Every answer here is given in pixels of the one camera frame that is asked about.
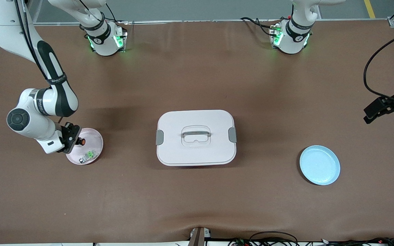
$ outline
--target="blue plate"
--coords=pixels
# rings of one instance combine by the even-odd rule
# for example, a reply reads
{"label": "blue plate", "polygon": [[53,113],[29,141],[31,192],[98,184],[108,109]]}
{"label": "blue plate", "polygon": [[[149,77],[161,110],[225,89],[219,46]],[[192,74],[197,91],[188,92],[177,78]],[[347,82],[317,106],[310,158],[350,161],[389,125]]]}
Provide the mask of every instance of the blue plate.
{"label": "blue plate", "polygon": [[327,147],[313,145],[300,155],[300,169],[314,184],[328,185],[337,180],[340,174],[340,162]]}

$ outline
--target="brown table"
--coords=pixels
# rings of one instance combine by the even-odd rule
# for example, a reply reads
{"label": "brown table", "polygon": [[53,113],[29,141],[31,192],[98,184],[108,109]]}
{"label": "brown table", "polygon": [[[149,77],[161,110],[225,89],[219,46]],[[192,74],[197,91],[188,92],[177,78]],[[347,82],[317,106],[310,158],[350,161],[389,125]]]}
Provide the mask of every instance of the brown table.
{"label": "brown table", "polygon": [[[23,89],[46,87],[34,64],[0,49],[0,243],[184,240],[280,230],[299,240],[394,237],[394,115],[371,125],[363,86],[369,57],[394,37],[385,20],[317,22],[301,53],[270,48],[246,23],[129,29],[127,52],[91,53],[78,27],[39,27],[80,99],[69,121],[98,129],[105,149],[77,166],[47,155],[5,123]],[[394,92],[394,43],[374,60],[373,88]],[[236,158],[171,168],[156,157],[168,111],[224,109]],[[301,151],[325,145],[341,162],[321,187],[299,172]]]}

